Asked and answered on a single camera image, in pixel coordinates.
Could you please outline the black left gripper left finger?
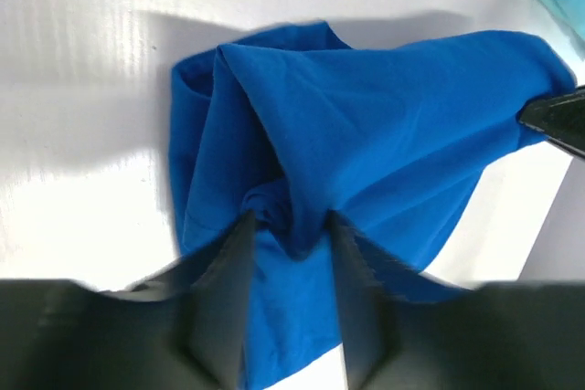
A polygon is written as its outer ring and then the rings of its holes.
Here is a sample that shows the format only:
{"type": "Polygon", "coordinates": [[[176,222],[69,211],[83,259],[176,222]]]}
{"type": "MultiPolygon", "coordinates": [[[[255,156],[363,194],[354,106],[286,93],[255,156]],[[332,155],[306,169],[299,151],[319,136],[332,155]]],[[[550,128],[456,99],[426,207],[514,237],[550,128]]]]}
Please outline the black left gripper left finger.
{"type": "Polygon", "coordinates": [[[1,283],[4,389],[236,389],[255,218],[129,290],[1,283]]]}

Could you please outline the blue printed t-shirt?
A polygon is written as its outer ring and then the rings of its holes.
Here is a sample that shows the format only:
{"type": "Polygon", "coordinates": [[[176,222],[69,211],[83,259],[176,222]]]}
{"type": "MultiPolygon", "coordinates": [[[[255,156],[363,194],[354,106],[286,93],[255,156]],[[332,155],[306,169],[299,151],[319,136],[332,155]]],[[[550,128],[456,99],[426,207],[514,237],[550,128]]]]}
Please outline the blue printed t-shirt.
{"type": "Polygon", "coordinates": [[[169,177],[183,254],[260,223],[248,389],[340,341],[327,214],[416,270],[441,251],[490,163],[542,141],[517,114],[576,87],[541,38],[483,31],[355,49],[326,23],[283,26],[171,72],[169,177]]]}

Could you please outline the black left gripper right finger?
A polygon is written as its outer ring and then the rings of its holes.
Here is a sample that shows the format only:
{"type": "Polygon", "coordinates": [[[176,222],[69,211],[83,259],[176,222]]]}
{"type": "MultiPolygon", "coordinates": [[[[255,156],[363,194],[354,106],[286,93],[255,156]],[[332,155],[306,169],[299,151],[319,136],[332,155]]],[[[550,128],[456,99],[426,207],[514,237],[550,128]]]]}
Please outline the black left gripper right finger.
{"type": "Polygon", "coordinates": [[[351,389],[581,389],[584,287],[491,282],[467,290],[327,220],[351,389]]]}

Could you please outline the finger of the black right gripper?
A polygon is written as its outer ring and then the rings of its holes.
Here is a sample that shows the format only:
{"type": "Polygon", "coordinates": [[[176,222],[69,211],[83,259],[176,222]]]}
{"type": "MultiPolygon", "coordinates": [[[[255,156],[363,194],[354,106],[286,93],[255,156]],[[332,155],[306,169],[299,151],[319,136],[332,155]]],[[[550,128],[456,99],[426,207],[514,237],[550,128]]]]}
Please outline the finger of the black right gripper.
{"type": "Polygon", "coordinates": [[[562,96],[532,100],[517,119],[566,153],[584,156],[584,86],[562,96]]]}

